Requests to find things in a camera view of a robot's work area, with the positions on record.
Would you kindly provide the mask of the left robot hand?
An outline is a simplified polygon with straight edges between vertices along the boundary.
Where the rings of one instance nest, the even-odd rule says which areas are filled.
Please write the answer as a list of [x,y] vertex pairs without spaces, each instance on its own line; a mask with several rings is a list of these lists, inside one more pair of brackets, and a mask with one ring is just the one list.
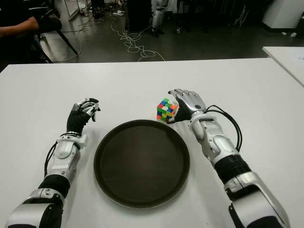
[[101,111],[99,101],[94,98],[84,98],[82,101],[75,103],[67,119],[66,132],[82,134],[83,128],[91,119],[95,122],[95,113]]

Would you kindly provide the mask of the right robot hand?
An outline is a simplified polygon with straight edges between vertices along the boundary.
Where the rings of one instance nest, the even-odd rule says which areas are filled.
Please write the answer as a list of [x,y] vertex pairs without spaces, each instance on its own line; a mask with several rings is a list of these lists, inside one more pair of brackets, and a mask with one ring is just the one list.
[[170,90],[168,94],[172,95],[179,104],[178,111],[169,120],[169,124],[190,120],[193,114],[206,111],[206,106],[201,97],[193,91],[174,89]]

